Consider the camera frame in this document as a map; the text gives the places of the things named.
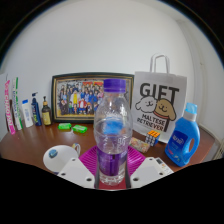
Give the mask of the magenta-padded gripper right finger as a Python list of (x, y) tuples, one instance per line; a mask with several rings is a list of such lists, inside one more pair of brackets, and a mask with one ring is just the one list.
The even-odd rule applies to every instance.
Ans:
[(140, 188), (165, 177), (166, 174), (153, 157), (145, 157), (129, 147), (125, 182), (128, 188)]

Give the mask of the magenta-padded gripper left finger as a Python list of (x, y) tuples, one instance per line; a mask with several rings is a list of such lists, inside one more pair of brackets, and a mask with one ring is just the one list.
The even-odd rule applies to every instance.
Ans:
[(71, 157), (58, 176), (78, 186), (93, 189), (97, 174), (96, 147), (92, 147), (80, 157)]

